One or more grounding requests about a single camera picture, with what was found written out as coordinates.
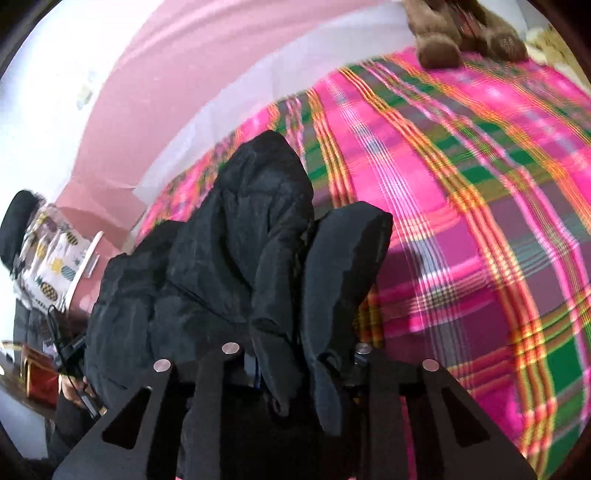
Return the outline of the person's left hand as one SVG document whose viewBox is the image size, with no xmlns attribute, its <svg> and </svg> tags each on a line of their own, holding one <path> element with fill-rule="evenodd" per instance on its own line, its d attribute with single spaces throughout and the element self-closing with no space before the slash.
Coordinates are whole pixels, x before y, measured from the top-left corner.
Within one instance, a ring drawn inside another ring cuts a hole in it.
<svg viewBox="0 0 591 480">
<path fill-rule="evenodd" d="M 82 400 L 84 395 L 92 398 L 94 405 L 97 406 L 96 394 L 86 377 L 75 378 L 73 376 L 60 375 L 59 391 L 66 400 L 72 402 L 79 408 L 86 408 L 86 405 Z"/>
</svg>

